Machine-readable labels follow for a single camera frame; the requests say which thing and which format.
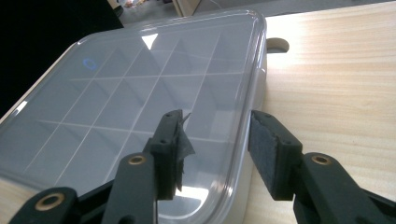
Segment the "blue mark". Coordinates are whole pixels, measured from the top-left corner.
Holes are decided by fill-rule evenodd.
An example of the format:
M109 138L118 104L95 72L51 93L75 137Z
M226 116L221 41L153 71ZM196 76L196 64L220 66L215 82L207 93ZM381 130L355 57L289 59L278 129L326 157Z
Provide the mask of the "blue mark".
M90 70L95 70L97 67L95 61L90 58L82 60L82 63Z

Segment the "table surface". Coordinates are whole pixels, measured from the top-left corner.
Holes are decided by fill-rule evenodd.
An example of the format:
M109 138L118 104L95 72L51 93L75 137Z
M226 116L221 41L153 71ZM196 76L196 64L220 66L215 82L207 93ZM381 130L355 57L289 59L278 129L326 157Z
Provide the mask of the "table surface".
M304 153L336 158L364 189L396 201L396 2L267 18L269 54L262 110ZM0 223L33 192L0 179ZM274 202L254 169L245 223L295 223L291 202Z

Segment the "clear plastic box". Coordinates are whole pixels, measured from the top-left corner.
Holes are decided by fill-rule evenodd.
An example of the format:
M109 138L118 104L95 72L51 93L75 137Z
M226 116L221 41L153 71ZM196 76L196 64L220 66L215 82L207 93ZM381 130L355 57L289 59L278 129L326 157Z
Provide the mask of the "clear plastic box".
M260 108L265 68L265 20L250 10L89 35L1 123L0 175L81 195L142 151L164 113L182 109L196 154L185 159L183 190L159 202L160 223L223 222L249 184L249 110Z

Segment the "black plastic bracket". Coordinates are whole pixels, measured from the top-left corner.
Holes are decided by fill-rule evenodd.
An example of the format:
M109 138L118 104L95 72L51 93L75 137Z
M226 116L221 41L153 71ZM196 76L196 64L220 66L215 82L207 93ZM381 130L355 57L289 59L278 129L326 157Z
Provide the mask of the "black plastic bracket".
M79 217L74 207L77 201L73 189L47 189L27 201L9 223L78 223Z
M248 149L274 200L294 198L298 223L396 223L396 203L361 189L342 165L303 145L273 116L252 111Z
M102 223L157 223L156 196L154 158L148 153L126 156L120 161Z

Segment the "transparent lid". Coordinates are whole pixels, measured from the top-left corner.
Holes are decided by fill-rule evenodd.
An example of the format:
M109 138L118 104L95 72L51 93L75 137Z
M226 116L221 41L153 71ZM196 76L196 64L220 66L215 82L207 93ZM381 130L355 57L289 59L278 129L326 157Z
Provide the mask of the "transparent lid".
M182 109L196 154L159 218L208 222L239 175L264 30L261 15L237 10L81 39L1 124L0 175L84 194L143 150L164 113Z

